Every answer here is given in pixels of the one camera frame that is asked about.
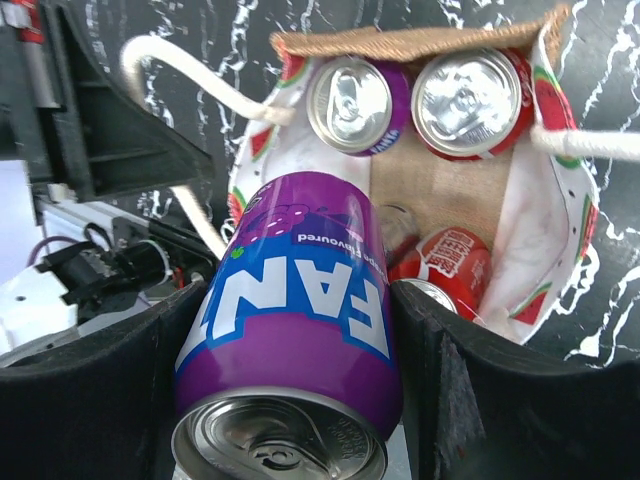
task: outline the purple fanta can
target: purple fanta can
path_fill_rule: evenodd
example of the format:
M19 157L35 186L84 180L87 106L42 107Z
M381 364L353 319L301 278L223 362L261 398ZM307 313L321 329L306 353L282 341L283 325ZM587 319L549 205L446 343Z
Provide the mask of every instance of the purple fanta can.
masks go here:
M411 117L403 68L359 57L338 57L320 67L307 92L307 115L318 137L354 156L391 147Z
M195 480L381 479L402 411L391 327L369 199L324 173L268 183L176 361L177 463Z

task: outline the black marble surface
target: black marble surface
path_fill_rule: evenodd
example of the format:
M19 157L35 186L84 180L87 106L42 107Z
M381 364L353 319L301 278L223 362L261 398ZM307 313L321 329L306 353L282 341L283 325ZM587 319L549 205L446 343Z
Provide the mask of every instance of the black marble surface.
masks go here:
M264 99L280 63L268 44L277 30L326 32L356 26L494 28L539 18L555 0L70 0L105 70L118 76L124 42L156 33L186 49L244 94ZM640 0L579 0L557 67L577 122L587 129L640 130ZM147 68L154 113L214 158L220 174L194 185L214 223L226 217L225 175L245 121L171 68ZM602 367L640 356L640 166L588 159L601 194L593 246L551 318L530 346ZM167 191L116 202L146 217L182 222Z

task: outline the red can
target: red can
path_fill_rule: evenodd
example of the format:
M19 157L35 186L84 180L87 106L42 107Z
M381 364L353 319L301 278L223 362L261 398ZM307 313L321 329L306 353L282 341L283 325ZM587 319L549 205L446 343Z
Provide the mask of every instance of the red can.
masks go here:
M411 113L426 147L447 160L480 160L511 147L533 123L531 66L516 49L436 57L413 87Z
M423 239L389 272L390 282L419 279L438 287L451 302L442 302L423 290L443 305L455 305L456 313L468 320L476 317L490 277L489 249L477 235L461 227L450 227Z
M38 15L38 2L35 0L12 0L11 3L23 7L29 17L30 25L20 29L20 40L26 43L44 43L42 24Z

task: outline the black plastic bracket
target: black plastic bracket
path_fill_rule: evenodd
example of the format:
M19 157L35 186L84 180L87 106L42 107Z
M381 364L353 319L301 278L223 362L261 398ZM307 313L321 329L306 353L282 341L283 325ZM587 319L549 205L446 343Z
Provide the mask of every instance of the black plastic bracket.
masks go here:
M39 12L45 64L61 107L37 108L32 96L25 103L15 95L8 105L32 184L66 184L85 202L214 175L207 153L140 108L106 75L84 41L70 2L41 0ZM2 70L20 67L24 87L29 78L24 58L6 52L19 42L15 32L6 31L11 27L1 29L3 38L13 39L13 46L0 47ZM6 81L3 75L2 86ZM34 137L39 141L33 143ZM26 142L40 148L26 148Z
M640 478L640 361L567 363L391 291L414 480Z
M177 275L178 284L189 285L196 280L209 283L216 272L218 259L202 239L189 230L154 219L150 219L145 228L125 217L115 217L112 227L116 244L133 245L152 240L160 245L169 257L169 266Z

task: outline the fanta logo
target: fanta logo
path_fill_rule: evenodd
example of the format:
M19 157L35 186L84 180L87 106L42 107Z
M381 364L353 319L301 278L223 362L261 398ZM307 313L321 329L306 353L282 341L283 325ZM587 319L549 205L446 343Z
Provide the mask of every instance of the fanta logo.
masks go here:
M389 148L391 145L396 143L396 140L398 140L399 136L400 136L399 130L389 130L387 133L384 134L384 137L382 137L374 147L371 147L371 152L372 153L384 152L387 148Z
M240 270L223 285L214 285L205 299L206 313L202 308L198 312L176 370L196 345L206 341L208 348L215 348L240 339L247 317L279 312L302 312L313 320L338 323L346 342L390 361L381 292L366 278L352 275L351 266L336 261L331 271L322 271L313 260L279 256L265 259L261 273L258 280L259 274ZM219 288L221 293L214 292Z

